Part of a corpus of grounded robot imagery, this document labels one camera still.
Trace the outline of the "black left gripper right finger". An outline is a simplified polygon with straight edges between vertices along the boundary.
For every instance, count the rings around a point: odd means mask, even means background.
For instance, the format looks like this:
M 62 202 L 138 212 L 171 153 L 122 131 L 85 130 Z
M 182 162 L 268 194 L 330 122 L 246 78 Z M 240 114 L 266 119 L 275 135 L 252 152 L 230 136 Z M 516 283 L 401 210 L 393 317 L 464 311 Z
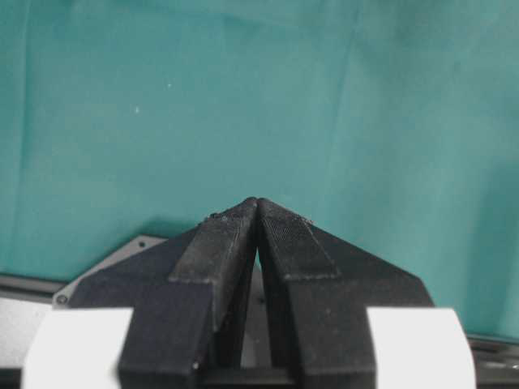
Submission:
M 257 202 L 272 364 L 299 388 L 373 388 L 367 307 L 432 307 L 417 276 L 268 200 Z

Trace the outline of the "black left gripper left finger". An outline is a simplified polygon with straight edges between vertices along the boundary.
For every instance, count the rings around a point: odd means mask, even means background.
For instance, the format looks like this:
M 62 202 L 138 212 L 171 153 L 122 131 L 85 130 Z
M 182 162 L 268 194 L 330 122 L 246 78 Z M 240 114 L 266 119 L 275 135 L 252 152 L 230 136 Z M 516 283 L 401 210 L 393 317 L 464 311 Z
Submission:
M 133 310 L 124 388 L 193 388 L 206 367 L 237 367 L 256 251 L 256 198 L 83 278 L 72 308 Z

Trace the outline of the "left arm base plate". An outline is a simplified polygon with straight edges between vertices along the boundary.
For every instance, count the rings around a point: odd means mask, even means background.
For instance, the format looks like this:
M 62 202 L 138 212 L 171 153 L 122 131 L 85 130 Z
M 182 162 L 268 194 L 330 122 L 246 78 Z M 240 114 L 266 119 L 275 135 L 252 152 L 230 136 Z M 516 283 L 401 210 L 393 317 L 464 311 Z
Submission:
M 54 309 L 67 309 L 70 300 L 75 292 L 75 289 L 79 285 L 80 281 L 83 278 L 90 276 L 97 271 L 100 271 L 106 267 L 111 267 L 116 263 L 119 263 L 125 259 L 130 258 L 131 256 L 141 253 L 147 249 L 150 249 L 154 246 L 165 242 L 166 238 L 164 237 L 156 237 L 151 235 L 138 235 L 134 237 L 127 243 L 123 244 L 111 254 L 105 256 L 101 261 L 90 267 L 87 271 L 83 272 L 79 276 L 73 279 L 70 283 L 66 284 L 64 287 L 60 288 L 52 298 L 52 307 Z

